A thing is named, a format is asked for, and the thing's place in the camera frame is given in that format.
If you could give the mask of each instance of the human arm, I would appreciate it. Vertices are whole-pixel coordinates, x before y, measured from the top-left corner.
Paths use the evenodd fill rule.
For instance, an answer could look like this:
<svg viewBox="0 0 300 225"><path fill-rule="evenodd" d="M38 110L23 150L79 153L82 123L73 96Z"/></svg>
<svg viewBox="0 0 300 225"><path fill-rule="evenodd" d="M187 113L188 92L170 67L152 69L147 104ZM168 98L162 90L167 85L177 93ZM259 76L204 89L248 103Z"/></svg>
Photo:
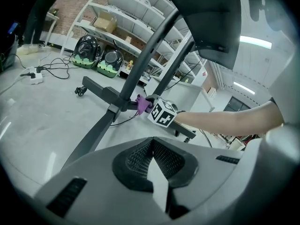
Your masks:
<svg viewBox="0 0 300 225"><path fill-rule="evenodd" d="M241 112L181 112L175 121L210 133L231 136L265 133L284 122L280 110L271 101Z"/></svg>

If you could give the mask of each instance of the cardboard box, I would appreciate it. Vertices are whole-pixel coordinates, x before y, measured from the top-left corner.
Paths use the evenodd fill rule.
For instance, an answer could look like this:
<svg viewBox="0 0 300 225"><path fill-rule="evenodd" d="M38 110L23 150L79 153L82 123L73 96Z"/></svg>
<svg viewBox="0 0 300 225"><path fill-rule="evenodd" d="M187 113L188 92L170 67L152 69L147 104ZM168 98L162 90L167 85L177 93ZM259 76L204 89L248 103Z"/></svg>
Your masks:
<svg viewBox="0 0 300 225"><path fill-rule="evenodd" d="M130 43L131 42L131 37L127 36L126 39L125 39L125 41L128 42L128 43Z"/></svg>
<svg viewBox="0 0 300 225"><path fill-rule="evenodd" d="M111 13L100 11L94 27L112 33L117 27L117 19Z"/></svg>

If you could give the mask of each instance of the black vent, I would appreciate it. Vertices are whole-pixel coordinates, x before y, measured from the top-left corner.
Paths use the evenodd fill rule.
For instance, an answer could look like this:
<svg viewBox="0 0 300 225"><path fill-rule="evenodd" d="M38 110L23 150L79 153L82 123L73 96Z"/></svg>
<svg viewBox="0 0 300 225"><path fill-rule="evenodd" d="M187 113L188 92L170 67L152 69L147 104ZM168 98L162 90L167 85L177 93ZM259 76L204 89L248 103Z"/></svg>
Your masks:
<svg viewBox="0 0 300 225"><path fill-rule="evenodd" d="M239 159L238 158L233 158L233 157L226 157L226 156L218 156L216 157L217 160L227 162L227 163L232 163L232 164L238 164Z"/></svg>
<svg viewBox="0 0 300 225"><path fill-rule="evenodd" d="M153 157L165 178L169 179L183 168L185 160L183 156L168 149L157 141L153 141Z"/></svg>
<svg viewBox="0 0 300 225"><path fill-rule="evenodd" d="M131 171L147 178L149 164L152 160L151 142L132 152L126 160L126 165Z"/></svg>
<svg viewBox="0 0 300 225"><path fill-rule="evenodd" d="M76 197L80 194L86 182L87 181L85 179L74 178L47 206L47 209L49 209L57 216L63 218L71 208Z"/></svg>

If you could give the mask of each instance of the caster wheel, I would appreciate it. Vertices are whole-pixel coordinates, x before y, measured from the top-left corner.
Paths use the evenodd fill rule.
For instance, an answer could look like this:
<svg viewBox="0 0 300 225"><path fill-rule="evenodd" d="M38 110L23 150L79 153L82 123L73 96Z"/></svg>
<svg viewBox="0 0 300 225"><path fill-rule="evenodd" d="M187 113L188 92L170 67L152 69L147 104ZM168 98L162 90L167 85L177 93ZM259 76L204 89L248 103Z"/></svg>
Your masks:
<svg viewBox="0 0 300 225"><path fill-rule="evenodd" d="M82 97L86 91L87 91L87 88L83 86L81 88L76 88L75 94Z"/></svg>
<svg viewBox="0 0 300 225"><path fill-rule="evenodd" d="M190 139L187 137L183 142L188 143L189 141L190 141Z"/></svg>

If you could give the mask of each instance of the brick wall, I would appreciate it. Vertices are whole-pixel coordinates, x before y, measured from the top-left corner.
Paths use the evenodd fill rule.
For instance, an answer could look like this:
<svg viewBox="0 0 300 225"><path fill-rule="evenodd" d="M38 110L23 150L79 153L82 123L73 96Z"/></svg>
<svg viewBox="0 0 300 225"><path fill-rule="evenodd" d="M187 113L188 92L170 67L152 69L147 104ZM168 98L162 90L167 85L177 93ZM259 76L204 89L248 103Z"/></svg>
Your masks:
<svg viewBox="0 0 300 225"><path fill-rule="evenodd" d="M66 35L73 21L88 1L89 0L57 0L53 7L59 9L57 16L60 19L57 21L53 33ZM85 20L92 21L94 17L94 14L89 9L83 14L83 19ZM47 30L48 26L49 23L46 23L45 30ZM74 29L73 32L75 35L74 37L80 37L79 29Z"/></svg>
<svg viewBox="0 0 300 225"><path fill-rule="evenodd" d="M57 21L57 25L55 26L53 33L67 35L73 21L75 20L79 12L82 10L84 5L88 1L89 0L57 0L53 8L59 9L57 16L60 19ZM101 5L105 5L107 3L107 0L94 0L94 2ZM82 18L84 20L88 20L92 22L93 19L95 18L95 14L92 12L90 8L87 8L83 13ZM45 31L49 30L50 25L51 22L46 22L44 26L44 30ZM81 30L78 27L74 27L72 31L74 32L73 38L80 38L82 34L85 34L85 31ZM134 37L133 35L127 33L126 31L120 28L117 28L113 32L113 34L116 35L117 37L122 38L123 40L125 40L127 36L130 36L132 38L131 44L140 50L142 50L145 46L145 43L143 41L141 41L140 39ZM129 54L126 51L122 51L122 53L126 61L133 60L133 62L135 62L136 60L135 56ZM153 58L155 60L158 60L159 56L160 55L158 53L155 53ZM164 64L166 62L167 60L163 59L161 64Z"/></svg>

